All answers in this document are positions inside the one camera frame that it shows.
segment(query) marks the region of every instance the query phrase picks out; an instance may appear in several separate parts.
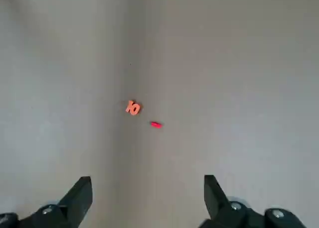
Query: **white wall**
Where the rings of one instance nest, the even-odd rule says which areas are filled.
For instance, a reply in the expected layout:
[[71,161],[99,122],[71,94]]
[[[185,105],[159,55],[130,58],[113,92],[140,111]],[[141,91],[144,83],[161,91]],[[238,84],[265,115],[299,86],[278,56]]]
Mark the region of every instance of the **white wall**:
[[193,228],[214,174],[258,212],[318,223],[318,0],[0,8],[0,212],[26,216],[91,175],[83,227]]

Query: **metal bolt head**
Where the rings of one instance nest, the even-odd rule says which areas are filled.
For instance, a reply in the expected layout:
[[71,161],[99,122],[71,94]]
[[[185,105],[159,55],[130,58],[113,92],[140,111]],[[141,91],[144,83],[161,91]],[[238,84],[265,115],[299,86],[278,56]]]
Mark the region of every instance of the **metal bolt head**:
[[46,215],[48,213],[50,213],[52,211],[52,207],[47,207],[45,209],[43,209],[42,214]]
[[284,213],[279,210],[273,210],[273,215],[277,218],[282,218],[285,216]]
[[241,209],[241,205],[237,202],[232,202],[231,203],[231,208],[234,209],[235,211],[240,210]]

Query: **silver screw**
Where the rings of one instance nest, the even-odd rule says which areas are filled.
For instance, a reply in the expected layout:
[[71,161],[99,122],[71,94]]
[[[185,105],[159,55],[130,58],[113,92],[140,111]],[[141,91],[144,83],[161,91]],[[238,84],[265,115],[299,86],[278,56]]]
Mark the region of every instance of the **silver screw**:
[[8,220],[9,220],[9,219],[8,219],[8,216],[5,215],[4,217],[2,217],[2,218],[0,219],[0,224],[6,222],[6,221],[8,221]]
[[273,215],[277,218],[282,218],[285,216],[284,213],[279,210],[273,210]]
[[50,213],[52,211],[52,208],[51,207],[47,207],[45,208],[43,211],[42,211],[42,214],[46,215],[48,213]]
[[241,209],[241,205],[237,202],[232,202],[231,203],[231,208],[234,209],[235,211],[240,210]]

